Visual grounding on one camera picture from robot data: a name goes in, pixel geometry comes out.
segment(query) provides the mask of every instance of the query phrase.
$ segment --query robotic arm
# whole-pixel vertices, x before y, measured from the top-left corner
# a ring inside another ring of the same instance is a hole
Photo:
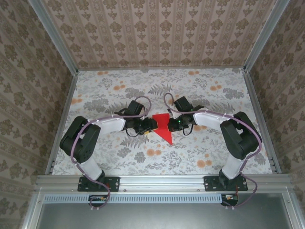
[[[238,112],[228,117],[226,114],[220,115],[217,112],[208,112],[208,109],[204,106],[194,108],[185,97],[176,100],[169,107],[169,111],[172,111],[173,114],[173,118],[170,118],[168,123],[171,132],[184,131],[189,125],[204,125],[222,132],[230,155],[219,172],[219,182],[225,190],[232,188],[232,186],[235,188],[234,179],[240,175],[247,158],[259,147],[256,136],[249,128],[257,134],[260,142],[262,142],[248,116],[244,112]]]
[[[134,100],[131,101],[128,108],[118,112],[116,116],[104,118],[94,124],[89,124],[83,131],[81,137],[74,148],[73,158],[78,166],[89,178],[104,183],[105,173],[97,165],[92,157],[94,148],[99,135],[105,135],[111,132],[119,132],[132,128],[138,135],[143,135],[156,129],[157,122],[152,118],[145,118],[141,111],[144,106]],[[88,123],[88,120],[82,116],[76,117],[68,131],[60,142],[60,148],[71,156],[72,146],[80,130]]]
[[[168,129],[171,132],[184,130],[189,125],[205,125],[223,133],[230,155],[219,172],[219,183],[224,190],[229,190],[232,186],[235,188],[234,180],[240,175],[245,160],[259,146],[255,135],[238,122],[246,123],[259,136],[248,116],[243,112],[234,114],[233,118],[227,117],[225,114],[212,114],[204,106],[193,107],[185,97],[176,100],[169,108],[173,112],[173,117],[168,123]],[[116,112],[117,116],[104,118],[96,122],[96,125],[89,124],[84,129],[76,143],[73,158],[89,178],[104,183],[105,173],[92,157],[99,134],[104,135],[122,130],[128,134],[127,130],[132,128],[138,135],[143,135],[158,128],[154,119],[140,115],[142,109],[142,104],[132,101],[128,108]],[[71,155],[72,145],[80,130],[87,123],[88,120],[81,116],[74,119],[60,143],[60,148],[67,155]]]

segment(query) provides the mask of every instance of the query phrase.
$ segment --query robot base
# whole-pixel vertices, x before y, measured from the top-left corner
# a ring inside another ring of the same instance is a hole
[[[120,177],[104,177],[105,184],[111,192],[118,192],[120,187]],[[86,177],[81,177],[78,183],[77,191],[79,192],[107,192],[107,190],[99,184],[89,181]]]
[[[230,184],[225,188],[220,180],[219,176],[207,176],[203,177],[204,188],[206,192],[215,191],[248,191],[247,181],[242,176],[237,176],[236,178],[229,180]]]

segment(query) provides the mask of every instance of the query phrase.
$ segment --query red triangle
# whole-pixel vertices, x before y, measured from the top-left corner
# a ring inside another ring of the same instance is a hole
[[[170,119],[169,113],[167,114],[154,114],[152,117],[157,121],[158,129],[155,129],[157,135],[167,141],[169,144],[173,145],[172,133],[168,130],[167,124]]]

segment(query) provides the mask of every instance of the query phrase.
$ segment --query aluminum frame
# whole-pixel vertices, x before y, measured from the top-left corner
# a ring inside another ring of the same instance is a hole
[[[280,168],[280,164],[277,160],[277,157],[275,154],[275,149],[273,147],[273,144],[272,144],[269,132],[268,132],[268,128],[267,128],[266,122],[264,120],[264,115],[263,115],[262,109],[259,105],[258,98],[255,93],[255,88],[252,83],[252,79],[251,79],[249,71],[247,71],[247,70],[243,71],[243,76],[244,76],[244,81],[245,81],[245,84],[246,84],[246,87],[247,87],[247,90],[249,93],[250,101],[252,103],[254,114],[257,119],[258,127],[259,127],[260,133],[262,135],[262,140],[263,140],[264,146],[266,148],[268,155],[272,157],[272,160],[273,160],[274,166],[275,166],[275,171],[277,173],[281,173],[282,171]]]
[[[31,6],[36,12],[39,20],[42,22],[45,30],[50,36],[52,42],[54,43],[56,49],[60,53],[62,59],[65,61],[68,69],[70,70],[72,76],[76,76],[77,74],[77,63],[72,58],[68,48],[64,44],[64,41],[61,39],[59,32],[54,26],[51,18],[48,15],[47,10],[44,8],[41,0],[29,0]]]
[[[160,66],[160,67],[120,67],[120,68],[90,68],[90,69],[83,69],[80,68],[80,72],[88,72],[88,71],[115,71],[115,70],[155,70],[155,69],[206,69],[206,68],[218,68],[218,69],[224,69],[224,68],[243,68],[242,65],[222,65],[222,66]]]
[[[211,175],[182,176],[126,176],[122,175],[120,190],[116,195],[126,194],[219,194],[224,192],[206,192],[203,177]],[[303,229],[304,218],[293,192],[288,174],[251,174],[247,175],[258,184],[257,193],[282,193],[285,207],[293,229]],[[38,176],[34,195],[27,212],[23,229],[35,229],[41,214],[44,196],[47,194],[106,194],[105,192],[78,192],[79,175]],[[254,184],[248,182],[251,193]]]
[[[69,92],[68,92],[68,95],[67,95],[66,103],[65,103],[65,106],[64,106],[62,114],[61,114],[61,120],[59,122],[59,126],[58,126],[58,129],[57,129],[57,132],[56,132],[56,136],[55,136],[55,140],[54,140],[52,150],[51,150],[51,153],[50,153],[47,168],[46,168],[46,171],[45,171],[46,175],[51,173],[53,163],[55,163],[55,159],[56,159],[56,156],[58,154],[59,144],[61,142],[61,137],[62,137],[64,128],[65,128],[66,121],[67,121],[69,108],[70,108],[71,101],[72,101],[72,98],[73,98],[73,94],[74,94],[74,91],[75,91],[77,79],[78,79],[78,75],[76,75],[75,77],[72,78],[72,81],[71,81],[71,84],[70,84],[70,88],[69,88]]]
[[[253,67],[256,59],[258,58],[259,54],[263,50],[266,42],[268,41],[273,29],[275,28],[276,24],[280,20],[284,10],[286,9],[289,0],[278,0],[276,1],[266,23],[263,26],[263,29],[257,38],[247,60],[244,63],[244,67],[246,70],[250,71]]]

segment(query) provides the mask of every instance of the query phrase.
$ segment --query white table surface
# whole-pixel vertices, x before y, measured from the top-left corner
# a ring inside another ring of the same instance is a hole
[[[185,96],[194,106],[228,114],[243,111],[258,129],[240,69],[119,70],[79,72],[64,133],[75,117],[109,116],[139,95],[152,100],[150,115],[166,113],[163,94],[168,91],[175,98]],[[148,106],[145,99],[139,101]],[[218,174],[228,155],[220,132],[195,126],[189,136],[174,132],[173,146],[156,133],[136,138],[123,131],[100,135],[93,157],[111,175],[191,175]],[[248,161],[244,173],[271,172],[263,146],[261,153]],[[80,172],[60,149],[52,174]]]

